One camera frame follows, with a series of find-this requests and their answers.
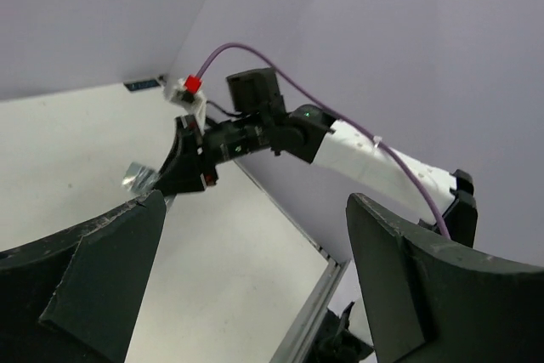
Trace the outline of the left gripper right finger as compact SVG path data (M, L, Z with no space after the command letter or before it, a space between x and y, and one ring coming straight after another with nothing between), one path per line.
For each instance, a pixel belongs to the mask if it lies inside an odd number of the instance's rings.
M541 267L466 247L361 194L346 219L378 361L542 361Z

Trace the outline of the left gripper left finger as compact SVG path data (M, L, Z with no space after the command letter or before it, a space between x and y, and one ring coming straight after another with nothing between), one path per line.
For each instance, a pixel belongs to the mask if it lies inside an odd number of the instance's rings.
M158 191L1 253L3 362L123 362L166 217Z

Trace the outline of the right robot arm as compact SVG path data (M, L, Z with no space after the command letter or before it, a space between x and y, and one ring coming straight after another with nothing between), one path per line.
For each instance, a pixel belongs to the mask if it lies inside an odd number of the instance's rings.
M334 170L412 210L419 224L472 247L478 211L473 179L450 173L388 148L328 109L302 105L288 111L272 68L226 78L235 108L232 120L207 121L199 77L180 80L167 98L182 105L171 150L151 187L165 197L202 192L218 181L217 165L261 150L286 152L303 162Z

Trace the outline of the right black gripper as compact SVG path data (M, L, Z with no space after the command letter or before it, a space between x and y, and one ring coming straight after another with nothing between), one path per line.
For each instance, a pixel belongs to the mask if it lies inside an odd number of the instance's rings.
M204 145L204 135L193 115L176 118L173 145L163 162L154 190L162 194L204 191L218 182L216 164Z

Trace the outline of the silver grey sachet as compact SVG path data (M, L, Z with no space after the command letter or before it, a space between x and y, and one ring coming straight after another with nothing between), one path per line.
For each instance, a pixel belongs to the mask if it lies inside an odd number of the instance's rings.
M158 172L155 169L132 162L122 178L122 187L138 196L151 190L157 180Z

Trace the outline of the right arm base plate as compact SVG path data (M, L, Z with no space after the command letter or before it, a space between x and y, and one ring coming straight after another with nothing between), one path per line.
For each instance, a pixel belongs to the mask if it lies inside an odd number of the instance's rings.
M361 362L374 352L372 346L349 332L349 316L354 301L340 316L327 310L314 338L305 362L308 363L355 363Z

